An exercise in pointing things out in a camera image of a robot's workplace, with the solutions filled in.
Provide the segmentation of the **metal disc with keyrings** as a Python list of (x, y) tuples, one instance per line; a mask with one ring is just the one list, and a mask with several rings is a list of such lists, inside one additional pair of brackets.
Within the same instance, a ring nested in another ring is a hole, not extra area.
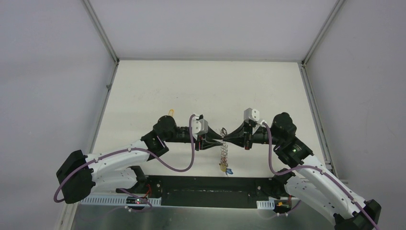
[[(226, 134), (227, 134), (227, 130), (223, 127), (220, 130), (220, 135), (224, 137)], [(222, 146), (220, 147), (220, 163), (219, 164), (223, 164), (223, 165), (227, 166), (227, 168), (229, 168), (228, 167), (228, 161), (227, 161), (227, 159), (228, 159), (228, 145), (227, 145), (226, 142), (223, 141), (223, 139), (221, 140), (221, 143), (222, 143)]]

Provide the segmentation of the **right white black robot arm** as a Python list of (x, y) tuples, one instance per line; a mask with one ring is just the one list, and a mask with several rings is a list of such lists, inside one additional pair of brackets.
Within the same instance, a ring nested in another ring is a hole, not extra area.
[(253, 144), (269, 146), (268, 165), (273, 173), (275, 197), (291, 195), (330, 221), (336, 230), (377, 230), (381, 205), (348, 188), (297, 136), (297, 127), (286, 112), (268, 124), (255, 109), (244, 112), (244, 121), (225, 135), (225, 142), (246, 150)]

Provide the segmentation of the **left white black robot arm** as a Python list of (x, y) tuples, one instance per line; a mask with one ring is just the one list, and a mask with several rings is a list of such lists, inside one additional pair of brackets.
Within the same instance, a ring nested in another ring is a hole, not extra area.
[[(192, 114), (187, 126), (177, 126), (172, 116), (164, 115), (150, 132), (122, 148), (103, 153), (84, 154), (80, 149), (70, 153), (56, 172), (59, 187), (53, 200), (73, 204), (93, 192), (116, 189), (140, 194), (146, 187), (141, 164), (157, 160), (166, 168), (183, 173), (193, 166), (196, 151), (221, 146), (221, 139), (203, 115)], [(177, 169), (161, 159), (169, 151), (168, 142), (190, 144), (191, 161), (186, 168)]]

